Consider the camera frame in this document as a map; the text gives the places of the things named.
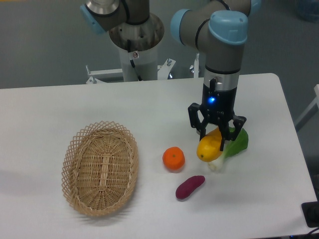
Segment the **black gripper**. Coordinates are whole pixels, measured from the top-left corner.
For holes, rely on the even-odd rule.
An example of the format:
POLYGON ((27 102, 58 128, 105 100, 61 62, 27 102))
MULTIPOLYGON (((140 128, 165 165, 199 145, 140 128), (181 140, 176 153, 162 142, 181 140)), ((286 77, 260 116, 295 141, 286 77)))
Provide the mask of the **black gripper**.
POLYGON ((192 103, 188 107, 190 125, 195 128, 200 140, 206 136, 208 123, 218 124, 221 133, 220 151, 224 150, 225 141, 234 141, 247 118, 234 115, 234 103, 237 88, 229 91, 210 92, 210 88, 203 85, 202 104, 192 103), (200 121, 198 114, 201 113, 203 120, 200 121), (233 120, 235 129, 231 132, 229 121, 233 120))

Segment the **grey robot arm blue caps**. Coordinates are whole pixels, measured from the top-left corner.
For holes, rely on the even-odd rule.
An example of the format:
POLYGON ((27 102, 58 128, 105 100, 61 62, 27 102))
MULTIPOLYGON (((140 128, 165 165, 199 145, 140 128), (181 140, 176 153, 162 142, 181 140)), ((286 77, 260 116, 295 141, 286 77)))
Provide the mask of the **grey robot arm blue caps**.
MULTIPOLYGON (((205 55, 201 104, 188 107, 190 125, 200 137, 206 126, 218 126, 221 144, 234 141, 246 118, 234 112, 235 96, 247 41, 248 17, 259 0, 212 0, 198 10, 181 9, 170 22, 178 43, 205 55)), ((81 5, 83 17, 96 33, 108 32, 122 53, 125 81, 157 78, 157 60, 150 55, 163 39, 162 21, 150 12, 147 0, 89 0, 81 5)))

